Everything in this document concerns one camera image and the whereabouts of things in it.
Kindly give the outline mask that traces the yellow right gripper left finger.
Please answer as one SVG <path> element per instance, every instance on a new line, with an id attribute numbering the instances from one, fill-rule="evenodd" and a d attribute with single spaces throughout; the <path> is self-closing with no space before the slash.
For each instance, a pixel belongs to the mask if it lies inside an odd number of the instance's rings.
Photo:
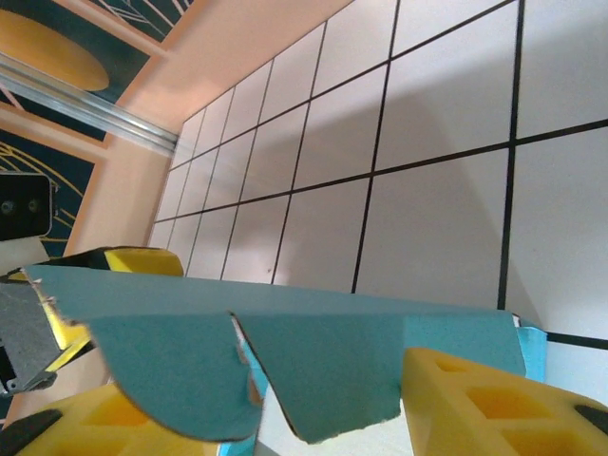
<path id="1" fill-rule="evenodd" d="M 217 455 L 155 422 L 113 384 L 56 401 L 1 431 L 3 455 Z"/>

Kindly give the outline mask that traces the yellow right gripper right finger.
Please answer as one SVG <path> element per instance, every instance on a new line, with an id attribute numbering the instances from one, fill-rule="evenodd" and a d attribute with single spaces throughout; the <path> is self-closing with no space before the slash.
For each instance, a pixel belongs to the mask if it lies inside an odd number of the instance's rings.
<path id="1" fill-rule="evenodd" d="M 402 401 L 416 455 L 604 455 L 607 407 L 447 353 L 408 349 Z"/>

